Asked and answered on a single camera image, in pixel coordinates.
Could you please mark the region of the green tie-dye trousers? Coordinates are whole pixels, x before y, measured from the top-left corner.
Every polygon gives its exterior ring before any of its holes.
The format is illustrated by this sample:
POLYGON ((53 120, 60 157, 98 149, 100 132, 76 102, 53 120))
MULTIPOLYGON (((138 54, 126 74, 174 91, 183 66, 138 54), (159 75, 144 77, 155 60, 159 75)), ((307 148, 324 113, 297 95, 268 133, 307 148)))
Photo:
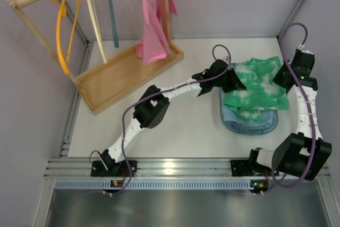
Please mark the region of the green tie-dye trousers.
POLYGON ((246 90, 226 93, 223 104, 239 117, 249 119, 251 113, 260 110, 288 110, 286 89, 275 84, 273 78, 282 64, 278 56, 265 60, 252 58, 232 65, 246 90))

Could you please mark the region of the blue-grey plastic hanger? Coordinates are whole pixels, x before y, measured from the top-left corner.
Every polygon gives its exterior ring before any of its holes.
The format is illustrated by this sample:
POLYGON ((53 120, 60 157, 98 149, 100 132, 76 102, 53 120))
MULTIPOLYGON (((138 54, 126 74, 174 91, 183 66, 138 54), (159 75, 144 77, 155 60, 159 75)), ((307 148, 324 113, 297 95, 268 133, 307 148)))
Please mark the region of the blue-grey plastic hanger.
POLYGON ((115 46, 115 48, 119 48, 119 41, 118 41, 118 35, 117 35, 116 23, 115 23, 115 16, 114 16, 113 0, 108 0, 108 7, 109 7, 110 22, 111 22, 111 29, 112 29, 114 46, 115 46))

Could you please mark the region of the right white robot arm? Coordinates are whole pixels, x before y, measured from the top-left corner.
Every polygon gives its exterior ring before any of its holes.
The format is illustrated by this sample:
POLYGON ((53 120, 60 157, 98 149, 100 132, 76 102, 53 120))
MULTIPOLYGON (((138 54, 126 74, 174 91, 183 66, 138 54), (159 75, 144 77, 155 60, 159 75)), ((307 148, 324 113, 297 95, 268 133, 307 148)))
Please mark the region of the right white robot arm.
POLYGON ((317 79, 311 77, 315 55, 296 49, 294 57, 283 64, 273 82, 286 90, 291 131, 275 149, 251 150, 249 163, 257 172, 265 169, 313 180, 332 153, 319 131, 316 114, 317 79))

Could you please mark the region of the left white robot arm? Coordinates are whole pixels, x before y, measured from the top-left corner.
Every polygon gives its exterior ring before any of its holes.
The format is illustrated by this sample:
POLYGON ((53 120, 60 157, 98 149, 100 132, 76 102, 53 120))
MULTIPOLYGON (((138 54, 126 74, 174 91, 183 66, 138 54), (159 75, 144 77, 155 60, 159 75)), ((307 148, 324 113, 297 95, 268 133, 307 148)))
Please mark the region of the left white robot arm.
POLYGON ((210 68, 194 74, 190 79, 178 85, 165 88, 150 86, 142 97, 124 111, 122 116, 123 133, 108 149, 100 155, 100 161, 107 171, 113 171, 120 162, 126 160, 128 146, 141 132, 153 129, 164 119, 171 103, 185 98, 199 97, 221 88, 230 93, 246 90, 235 70, 223 60, 217 59, 210 68))

